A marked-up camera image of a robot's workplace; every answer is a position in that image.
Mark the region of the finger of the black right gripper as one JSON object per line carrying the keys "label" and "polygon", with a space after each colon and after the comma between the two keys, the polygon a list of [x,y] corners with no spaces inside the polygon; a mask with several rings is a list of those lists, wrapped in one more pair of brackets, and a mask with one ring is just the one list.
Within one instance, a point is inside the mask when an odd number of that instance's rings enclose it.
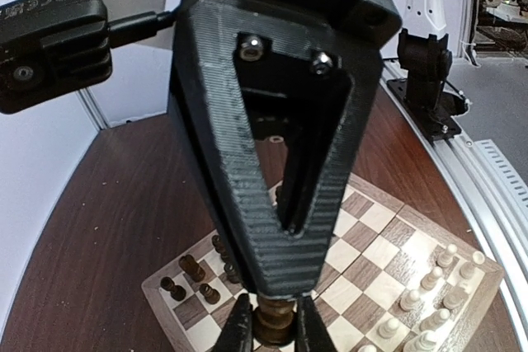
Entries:
{"label": "finger of the black right gripper", "polygon": [[168,112],[244,286],[310,293],[380,78],[378,46],[273,0],[181,0]]}

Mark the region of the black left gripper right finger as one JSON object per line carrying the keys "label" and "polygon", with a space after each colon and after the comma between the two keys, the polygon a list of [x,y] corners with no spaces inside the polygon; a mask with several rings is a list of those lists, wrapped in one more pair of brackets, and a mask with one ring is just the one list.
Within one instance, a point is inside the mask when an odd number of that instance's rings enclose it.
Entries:
{"label": "black left gripper right finger", "polygon": [[297,301],[295,351],[336,352],[318,309],[310,296]]}

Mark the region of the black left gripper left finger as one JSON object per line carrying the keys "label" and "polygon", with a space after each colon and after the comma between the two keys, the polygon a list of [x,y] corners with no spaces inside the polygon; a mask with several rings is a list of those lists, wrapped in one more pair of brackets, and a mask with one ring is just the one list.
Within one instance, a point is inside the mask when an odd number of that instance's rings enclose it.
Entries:
{"label": "black left gripper left finger", "polygon": [[234,304],[213,352],[252,352],[252,304],[248,293],[241,293]]}

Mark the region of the dark chess piece sixteenth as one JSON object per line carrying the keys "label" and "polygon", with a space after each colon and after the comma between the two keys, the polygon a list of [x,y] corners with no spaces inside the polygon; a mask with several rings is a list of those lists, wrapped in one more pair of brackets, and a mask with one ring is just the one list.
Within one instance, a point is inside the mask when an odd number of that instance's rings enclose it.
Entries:
{"label": "dark chess piece sixteenth", "polygon": [[257,307],[252,313],[253,337],[269,347],[285,346],[295,336],[295,302],[273,300],[257,296]]}

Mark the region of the dark chess piece twelfth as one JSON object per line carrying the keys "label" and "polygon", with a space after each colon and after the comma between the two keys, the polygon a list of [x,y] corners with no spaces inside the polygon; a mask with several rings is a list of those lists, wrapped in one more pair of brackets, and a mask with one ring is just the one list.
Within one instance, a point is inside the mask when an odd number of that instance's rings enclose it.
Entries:
{"label": "dark chess piece twelfth", "polygon": [[220,294],[217,289],[214,289],[209,284],[201,284],[199,292],[203,296],[204,300],[210,304],[215,305],[220,300]]}

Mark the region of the dark chess piece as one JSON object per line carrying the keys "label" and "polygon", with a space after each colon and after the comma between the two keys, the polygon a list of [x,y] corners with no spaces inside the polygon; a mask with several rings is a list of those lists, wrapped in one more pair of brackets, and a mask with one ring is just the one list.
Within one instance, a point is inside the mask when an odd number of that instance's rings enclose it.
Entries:
{"label": "dark chess piece", "polygon": [[222,241],[220,239],[220,236],[219,235],[214,235],[211,238],[211,243],[213,245],[214,250],[219,254],[220,259],[223,262],[227,262],[229,260],[229,254],[228,254],[224,244],[222,243]]}
{"label": "dark chess piece", "polygon": [[231,262],[225,262],[224,263],[224,273],[226,274],[227,280],[231,284],[239,284],[240,279],[238,277],[238,273],[236,269],[234,268],[233,264]]}

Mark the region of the dark chess piece fourteenth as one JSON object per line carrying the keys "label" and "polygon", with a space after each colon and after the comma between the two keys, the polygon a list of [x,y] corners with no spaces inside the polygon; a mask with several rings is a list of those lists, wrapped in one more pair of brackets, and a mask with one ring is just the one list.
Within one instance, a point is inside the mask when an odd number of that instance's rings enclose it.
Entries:
{"label": "dark chess piece fourteenth", "polygon": [[170,297],[177,301],[183,301],[186,298],[186,290],[179,284],[176,284],[170,277],[160,279],[160,287],[169,292]]}

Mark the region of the dark chess piece fifteenth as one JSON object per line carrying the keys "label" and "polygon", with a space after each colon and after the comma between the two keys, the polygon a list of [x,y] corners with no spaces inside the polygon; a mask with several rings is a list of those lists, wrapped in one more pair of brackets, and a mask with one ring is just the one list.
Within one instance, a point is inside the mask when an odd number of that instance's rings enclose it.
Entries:
{"label": "dark chess piece fifteenth", "polygon": [[184,255],[179,258],[178,264],[192,283],[199,284],[205,279],[205,270],[194,256],[190,254]]}

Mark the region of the wooden chess board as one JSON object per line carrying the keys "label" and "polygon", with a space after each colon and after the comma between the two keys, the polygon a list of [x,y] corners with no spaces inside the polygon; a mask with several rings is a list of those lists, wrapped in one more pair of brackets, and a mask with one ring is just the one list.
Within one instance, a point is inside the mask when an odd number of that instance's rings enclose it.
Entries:
{"label": "wooden chess board", "polygon": [[[342,313],[361,292],[343,277],[343,273],[376,238],[384,237],[395,246],[402,246],[406,242],[416,246],[417,242],[413,240],[415,235],[445,247],[444,253],[437,259],[441,267],[451,263],[459,246],[471,246],[359,176],[350,177],[329,252],[318,285],[312,293],[315,306],[337,350],[350,351],[348,346],[351,340],[346,333],[352,326],[342,318]],[[236,299],[243,293],[241,285],[231,284],[227,280],[224,262],[213,248],[212,237],[203,237],[188,250],[188,254],[194,256],[205,270],[205,283],[219,291],[218,303],[210,305],[204,300],[199,285],[189,280],[177,260],[170,261],[142,285],[155,317],[176,351],[212,350]],[[494,260],[491,261],[494,264],[493,273],[485,288],[493,296],[489,306],[504,276],[503,268]],[[160,287],[162,277],[170,277],[181,285],[186,290],[186,298],[180,302],[173,300],[169,292]]]}

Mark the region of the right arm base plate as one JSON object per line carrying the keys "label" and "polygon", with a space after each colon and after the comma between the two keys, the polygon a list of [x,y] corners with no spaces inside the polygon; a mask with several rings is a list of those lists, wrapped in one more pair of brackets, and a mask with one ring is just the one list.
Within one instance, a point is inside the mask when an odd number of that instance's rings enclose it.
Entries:
{"label": "right arm base plate", "polygon": [[461,134],[455,117],[469,110],[469,100],[462,91],[445,87],[453,63],[445,34],[421,37],[403,29],[398,35],[398,61],[406,77],[387,81],[388,89],[411,116],[429,143]]}

